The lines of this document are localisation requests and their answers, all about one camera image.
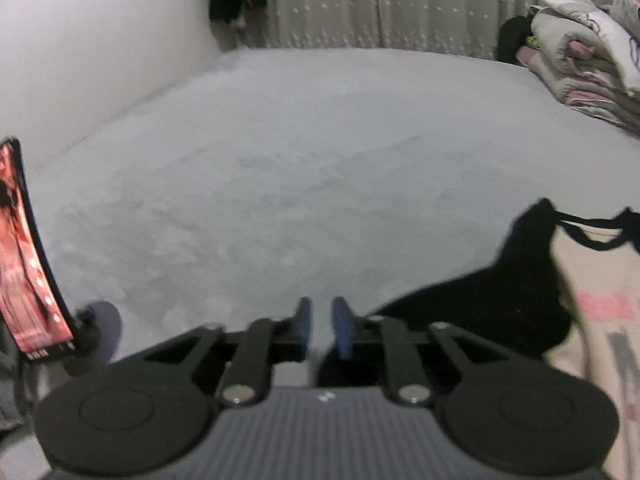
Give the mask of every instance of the bed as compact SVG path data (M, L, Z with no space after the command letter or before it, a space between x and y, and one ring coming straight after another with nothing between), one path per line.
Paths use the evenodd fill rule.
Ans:
M214 321L315 304L364 313L487 264L541 196L583 217L640 208L640 142L516 66L400 50L241 50L131 107L28 186L71 308L115 304L117 357ZM277 383L304 384L283 366ZM33 437L8 478L46 462Z

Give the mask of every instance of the star-patterned curtain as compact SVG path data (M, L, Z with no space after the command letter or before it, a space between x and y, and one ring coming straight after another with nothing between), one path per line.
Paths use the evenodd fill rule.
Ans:
M388 47L491 59L498 28L533 0L270 0L253 46Z

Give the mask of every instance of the smartphone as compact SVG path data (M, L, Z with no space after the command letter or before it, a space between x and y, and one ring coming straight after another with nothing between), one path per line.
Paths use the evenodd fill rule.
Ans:
M0 314L31 361L74 353L74 322L47 263L27 194L20 142L0 142Z

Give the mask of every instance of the logo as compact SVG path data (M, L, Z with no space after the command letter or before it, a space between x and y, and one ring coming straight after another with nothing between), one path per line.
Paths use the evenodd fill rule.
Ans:
M325 392L324 394L318 395L318 400L325 404L329 404L330 402L334 402L335 394L333 392Z
M629 298L619 292L596 296L588 292L578 294L578 304L590 321L604 322L617 319L633 321L636 311Z

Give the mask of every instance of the silver bolt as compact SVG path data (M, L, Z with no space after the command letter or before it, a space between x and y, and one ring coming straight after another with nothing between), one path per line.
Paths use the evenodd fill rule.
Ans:
M255 390L245 384L233 384L223 390L222 397L234 404L244 404L255 397Z
M421 384L407 384L398 390L398 396L412 404L426 402L431 397L431 389Z
M324 394L318 395L318 400L328 404L332 400L335 400L335 394L333 392L325 392Z

